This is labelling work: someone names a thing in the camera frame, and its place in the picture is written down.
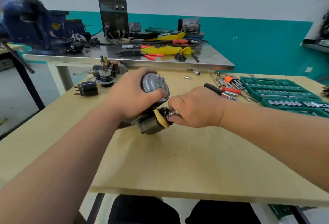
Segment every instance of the black pants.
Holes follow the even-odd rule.
[[[261,224],[249,203],[200,200],[186,218],[196,223]],[[108,224],[180,224],[179,214],[156,197],[119,195],[113,202]]]

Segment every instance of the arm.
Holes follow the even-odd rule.
[[[73,223],[119,123],[165,95],[142,91],[147,72],[126,73],[100,106],[0,190],[0,223]]]
[[[218,96],[204,87],[172,97],[169,106],[191,127],[223,127],[329,192],[329,119],[258,107]]]

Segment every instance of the hand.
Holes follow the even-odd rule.
[[[141,88],[142,77],[147,73],[157,73],[146,67],[127,72],[113,85],[108,97],[105,99],[106,107],[120,114],[121,120],[133,117],[166,96],[163,89],[146,93]]]
[[[190,92],[170,98],[168,105],[182,116],[168,120],[189,127],[219,126],[224,115],[226,99],[205,87],[196,87]]]

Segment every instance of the wooden table top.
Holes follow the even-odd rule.
[[[23,45],[20,44],[8,44],[10,48],[12,48],[14,51],[18,51],[24,48]],[[5,48],[0,48],[0,55],[3,53],[7,53],[9,51],[7,51],[7,49]]]
[[[206,72],[200,76],[185,71],[158,72],[166,78],[171,96],[204,83],[214,84]],[[322,91],[321,84],[306,77],[255,77],[290,79],[316,95]],[[98,96],[79,97],[73,95],[72,88],[3,139],[0,185],[12,180],[45,152],[110,90],[100,87]],[[255,104],[243,97],[238,100]],[[245,139],[219,127],[189,128],[176,124],[154,135],[141,134],[137,126],[117,130],[89,191],[329,206],[328,193]]]

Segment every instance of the stainless steel table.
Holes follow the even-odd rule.
[[[96,35],[101,42],[105,42],[103,34]],[[225,58],[222,54],[216,51],[208,43],[204,43],[199,47],[193,48],[194,51],[200,51],[198,56],[200,63],[197,63],[191,55],[186,55],[185,62],[179,62],[174,59],[174,55],[165,55],[163,58],[156,58],[155,61],[149,60],[144,56],[141,57],[120,57],[116,52],[123,49],[118,46],[99,46],[90,48],[89,52],[79,54],[68,54],[62,56],[45,56],[24,54],[24,58],[30,61],[45,61],[48,64],[50,72],[56,83],[57,89],[61,95],[73,87],[72,79],[68,71],[68,66],[73,67],[92,67],[95,64],[100,64],[100,55],[109,59],[119,60],[127,68],[138,68],[142,66],[161,69],[197,69],[201,71],[223,70],[232,71],[234,64]]]

